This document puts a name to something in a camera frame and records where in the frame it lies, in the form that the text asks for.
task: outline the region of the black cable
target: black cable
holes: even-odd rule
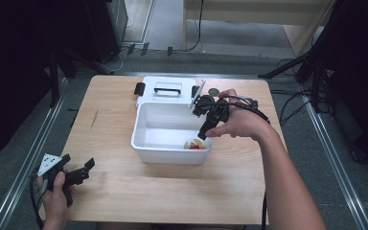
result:
[[[282,90],[282,89],[272,89],[270,90],[270,93],[272,94],[286,94],[286,95],[294,95],[298,92],[295,91],[286,91],[286,90]]]
[[[198,21],[198,40],[196,41],[196,44],[190,48],[190,49],[187,49],[185,50],[184,52],[190,52],[192,51],[199,43],[199,40],[201,39],[201,21],[202,21],[202,10],[203,10],[203,7],[204,7],[204,0],[201,1],[201,11],[199,13],[199,21]]]
[[[241,97],[238,97],[238,96],[229,95],[228,98],[238,99],[238,100],[240,100],[240,101],[242,101],[242,102],[244,102],[245,104],[248,104],[248,105],[252,105],[252,103],[255,102],[253,99],[241,98]]]
[[[265,230],[265,221],[267,219],[267,198],[265,192],[262,206],[262,230]]]
[[[288,115],[288,117],[286,117],[283,120],[280,120],[280,126],[284,125],[292,116],[294,116],[295,114],[297,114],[298,112],[301,111],[301,109],[304,108],[304,106],[306,106],[307,104],[309,104],[311,101],[307,101],[304,102],[300,107],[298,107],[297,109],[295,109],[290,115]]]
[[[267,121],[270,124],[270,121],[268,120],[268,117],[265,116],[261,110],[259,110],[257,107],[249,106],[246,103],[229,103],[229,102],[225,102],[225,103],[203,103],[203,104],[197,104],[196,106],[197,107],[205,107],[205,106],[214,106],[214,105],[233,105],[235,107],[243,108],[245,110],[248,110],[250,112],[253,112],[253,113],[257,114],[258,116],[260,116],[262,119],[264,119],[265,121]]]
[[[40,207],[40,205],[41,205],[41,200],[43,199],[43,196],[46,194],[46,192],[47,192],[47,190],[46,191],[44,191],[44,193],[40,196],[40,198],[38,199],[38,201],[37,201],[37,207]]]
[[[331,113],[331,109],[330,109],[330,104],[328,101],[326,101],[325,99],[318,99],[316,102],[314,102],[316,104],[316,109],[318,110],[319,113]],[[328,110],[324,111],[320,108],[320,104],[325,104],[328,107]]]
[[[34,192],[34,181],[36,179],[36,172],[38,170],[38,167],[34,168],[33,173],[30,176],[30,183],[29,183],[29,192],[31,194],[31,201],[32,201],[32,206],[34,209],[34,214],[35,214],[35,221],[37,222],[37,225],[40,229],[43,229],[44,223],[43,220],[41,220],[40,214],[38,213],[38,203],[35,203],[35,192]]]
[[[281,110],[281,112],[280,112],[280,125],[282,126],[283,124],[285,124],[292,116],[294,116],[295,115],[295,113],[293,113],[293,115],[292,116],[288,116],[287,117],[287,119],[286,119],[286,122],[284,122],[283,121],[283,114],[284,114],[284,111],[285,111],[285,109],[286,109],[286,106],[287,106],[287,104],[289,103],[289,102],[291,102],[291,100],[293,100],[295,97],[297,97],[297,96],[300,96],[300,95],[309,95],[309,94],[307,94],[307,92],[310,92],[309,90],[303,90],[303,91],[301,91],[301,92],[298,92],[298,93],[295,93],[293,96],[291,96],[289,99],[287,99],[287,101],[285,102],[285,104],[283,105],[283,107],[282,107],[282,110]]]

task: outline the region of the black handle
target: black handle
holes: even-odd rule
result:
[[[63,186],[62,191],[64,192],[65,198],[67,199],[67,206],[70,207],[73,204],[73,198],[71,197],[70,187]]]
[[[172,92],[177,92],[178,94],[181,94],[181,90],[180,89],[154,88],[154,92],[157,93],[158,91],[172,91]]]

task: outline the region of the gray floor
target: gray floor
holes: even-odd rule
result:
[[[115,57],[105,66],[116,70],[122,66],[122,60],[123,66],[116,72],[116,75],[183,73],[185,76],[210,74],[215,77],[220,75],[229,78],[256,79],[256,75],[276,68],[278,62],[283,58],[293,58],[281,27],[276,25],[237,25],[234,27],[233,24],[227,22],[219,24],[219,29],[225,30],[225,25],[229,26],[227,30],[230,33],[218,33],[218,35],[213,34],[213,29],[207,28],[207,23],[202,24],[205,25],[205,34],[202,34],[202,44],[197,47],[195,52],[190,54],[177,51],[168,57],[167,46],[173,46],[174,49],[181,48],[181,22],[176,16],[179,13],[180,2],[178,0],[155,1],[148,32],[145,36],[145,42],[149,42],[151,50],[145,56],[141,56],[140,50],[135,50],[129,56],[123,52],[120,58]],[[168,7],[169,10],[163,10],[163,7]],[[176,22],[173,25],[167,23],[174,21]],[[188,23],[189,28],[194,25],[194,22],[189,21]],[[248,37],[248,35],[242,35],[244,34],[243,27],[254,27],[258,31],[254,33],[254,37]],[[196,37],[196,33],[189,33],[188,37],[189,43],[194,42],[191,37]],[[251,47],[241,43],[242,40],[248,41]],[[71,130],[70,125],[76,115],[75,111],[68,109],[80,107],[85,90],[94,75],[96,74],[93,71],[81,66],[78,77],[69,80],[69,89],[64,104],[42,150],[38,153],[39,158],[45,152],[61,154]],[[268,82],[271,90],[299,91],[293,77],[282,75]],[[272,96],[276,110],[280,115],[280,111],[290,95],[273,93]],[[11,142],[0,151],[0,207],[49,112],[49,103],[50,94],[40,102],[13,136]],[[286,114],[290,114],[302,103],[301,98],[291,101],[287,106]],[[334,117],[329,114],[323,114],[321,117],[368,215],[368,165],[358,164],[352,160],[349,145],[341,134]],[[308,111],[303,109],[282,126],[282,130],[289,154],[307,183],[327,226],[330,229],[356,229],[357,225],[351,210],[334,176],[334,171],[312,125]],[[21,194],[19,200],[16,200],[15,204],[6,229],[36,229],[27,189]],[[95,229],[95,226],[94,222],[72,221],[67,229]],[[249,226],[248,229],[258,229],[258,226]]]
[[[124,41],[143,43],[150,21],[153,0],[126,0],[125,4],[128,21]]]

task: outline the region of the black stand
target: black stand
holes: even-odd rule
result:
[[[295,75],[295,79],[297,82],[305,82],[312,75],[311,105],[315,111],[318,112],[319,109],[317,102],[319,97],[319,83],[321,76],[325,73],[325,56],[332,48],[333,35],[335,35],[338,28],[342,26],[343,18],[346,18],[350,2],[351,1],[345,0],[338,0],[336,2],[330,20],[325,26],[324,31],[318,37],[315,44],[313,44],[306,53],[285,65],[280,66],[267,74],[259,75],[258,77],[261,79],[271,79],[298,64],[302,64]]]
[[[53,107],[59,99],[58,66],[66,78],[74,78],[77,74],[77,71],[69,57],[81,62],[85,66],[96,71],[98,74],[108,75],[105,70],[95,65],[92,61],[81,57],[79,54],[68,48],[63,47],[61,49],[53,49],[50,54],[50,82],[52,89],[52,101],[50,103],[50,107]]]

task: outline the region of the hand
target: hand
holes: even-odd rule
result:
[[[43,205],[46,211],[46,222],[43,229],[63,229],[70,218],[70,212],[67,207],[67,199],[62,191],[62,185],[65,181],[64,172],[59,172],[54,182],[53,191],[47,191],[43,195]],[[38,189],[41,192],[43,178],[37,178]]]
[[[228,89],[218,94],[220,98],[228,98],[228,96],[237,95],[235,89]],[[238,102],[239,100],[229,98],[230,103]],[[229,106],[229,120],[215,128],[208,130],[205,135],[207,137],[217,137],[223,134],[230,134],[231,137],[251,137],[255,141],[261,141],[275,131],[271,125],[262,119],[259,115],[248,110]]]

